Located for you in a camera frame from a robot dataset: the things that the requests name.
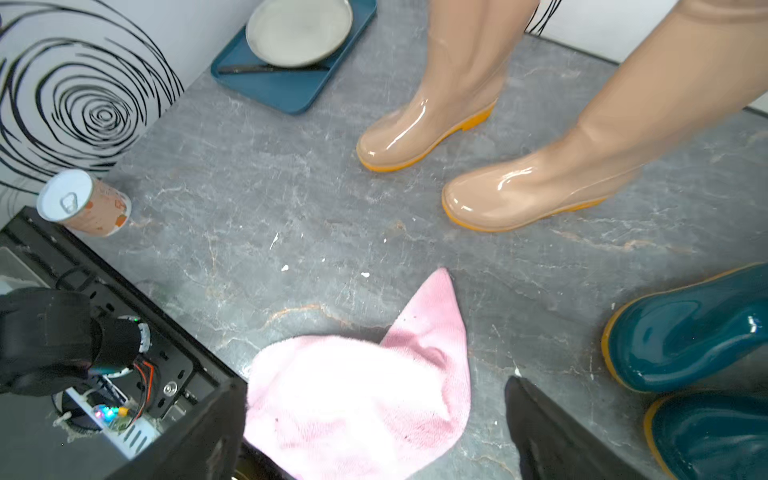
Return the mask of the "beige rubber boot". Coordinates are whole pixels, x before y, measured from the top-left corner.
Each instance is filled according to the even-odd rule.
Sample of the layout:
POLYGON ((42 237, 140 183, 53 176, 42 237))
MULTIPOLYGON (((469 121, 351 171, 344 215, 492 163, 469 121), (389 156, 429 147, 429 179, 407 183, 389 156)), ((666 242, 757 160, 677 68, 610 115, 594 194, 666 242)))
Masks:
POLYGON ((559 140, 449 182, 442 205, 484 232, 596 205, 767 89, 767 5, 680 1, 559 140))
POLYGON ((431 1, 419 88, 408 104, 361 135, 361 163, 375 172, 409 167, 448 136, 487 120, 538 6, 525 0, 431 1))

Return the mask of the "pink microfiber cloth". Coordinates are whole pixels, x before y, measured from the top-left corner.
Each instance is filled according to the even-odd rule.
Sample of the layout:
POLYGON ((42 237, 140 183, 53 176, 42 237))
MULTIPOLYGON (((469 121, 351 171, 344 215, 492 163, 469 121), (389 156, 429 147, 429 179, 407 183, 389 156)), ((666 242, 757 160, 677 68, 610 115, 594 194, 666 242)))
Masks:
POLYGON ((406 479, 457 443, 470 410, 467 332, 442 268, 379 343, 306 335, 260 351, 244 437, 296 479, 406 479))

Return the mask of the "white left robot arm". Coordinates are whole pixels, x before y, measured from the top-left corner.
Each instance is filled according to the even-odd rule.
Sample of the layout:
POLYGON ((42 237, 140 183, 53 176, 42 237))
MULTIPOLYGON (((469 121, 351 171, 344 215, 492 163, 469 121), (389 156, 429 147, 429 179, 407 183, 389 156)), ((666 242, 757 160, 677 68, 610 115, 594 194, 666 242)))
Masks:
POLYGON ((1 296, 1 392, 41 397, 130 369, 151 346, 135 317, 94 314, 83 293, 26 287, 1 296))

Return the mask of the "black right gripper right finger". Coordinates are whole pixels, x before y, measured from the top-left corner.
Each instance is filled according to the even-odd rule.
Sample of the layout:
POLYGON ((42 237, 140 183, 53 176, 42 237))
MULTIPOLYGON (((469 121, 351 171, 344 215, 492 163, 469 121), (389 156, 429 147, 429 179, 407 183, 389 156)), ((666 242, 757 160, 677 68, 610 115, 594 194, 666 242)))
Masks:
POLYGON ((508 379, 505 405, 524 479, 643 477, 529 380, 508 379))

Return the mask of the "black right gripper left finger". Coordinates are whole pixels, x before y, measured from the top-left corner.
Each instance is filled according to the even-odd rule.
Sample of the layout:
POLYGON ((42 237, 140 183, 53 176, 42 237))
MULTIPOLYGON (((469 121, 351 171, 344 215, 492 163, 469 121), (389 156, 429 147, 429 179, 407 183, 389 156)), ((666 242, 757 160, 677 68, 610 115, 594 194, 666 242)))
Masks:
POLYGON ((245 426, 246 384, 227 380, 111 479, 230 479, 245 426))

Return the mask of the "green rubber boot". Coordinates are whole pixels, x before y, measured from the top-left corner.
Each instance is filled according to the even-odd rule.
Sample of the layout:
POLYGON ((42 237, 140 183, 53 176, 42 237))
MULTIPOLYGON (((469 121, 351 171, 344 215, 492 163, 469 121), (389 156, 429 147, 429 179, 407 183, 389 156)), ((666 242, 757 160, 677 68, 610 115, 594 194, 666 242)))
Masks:
POLYGON ((767 344, 767 265, 639 297, 608 320, 601 351, 611 376, 641 393, 682 389, 767 344))
POLYGON ((767 399, 692 392, 655 401, 643 420, 653 458, 673 479, 765 479, 767 399))

